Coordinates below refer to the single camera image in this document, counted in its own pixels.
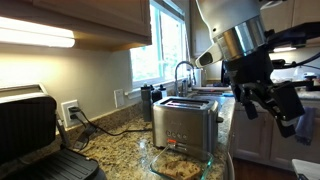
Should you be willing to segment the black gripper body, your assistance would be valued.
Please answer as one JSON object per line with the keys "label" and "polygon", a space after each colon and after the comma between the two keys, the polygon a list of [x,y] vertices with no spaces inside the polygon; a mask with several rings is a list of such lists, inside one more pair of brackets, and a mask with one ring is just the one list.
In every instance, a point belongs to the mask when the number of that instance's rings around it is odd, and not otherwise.
{"label": "black gripper body", "polygon": [[271,81],[273,65],[266,52],[257,51],[238,59],[225,60],[224,67],[235,98],[241,104],[244,101],[257,102],[275,119],[296,119],[305,113],[290,81]]}

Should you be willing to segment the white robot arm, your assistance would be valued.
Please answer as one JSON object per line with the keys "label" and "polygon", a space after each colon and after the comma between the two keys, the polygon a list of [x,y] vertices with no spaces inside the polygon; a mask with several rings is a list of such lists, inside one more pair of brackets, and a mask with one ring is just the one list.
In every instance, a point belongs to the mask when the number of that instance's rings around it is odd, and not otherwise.
{"label": "white robot arm", "polygon": [[250,119],[257,117],[256,104],[276,120],[280,134],[295,134],[294,124],[304,108],[290,82],[275,84],[270,79],[273,65],[260,10],[266,0],[196,0],[206,24],[209,46],[196,60],[198,67],[221,61],[231,83],[235,100]]}

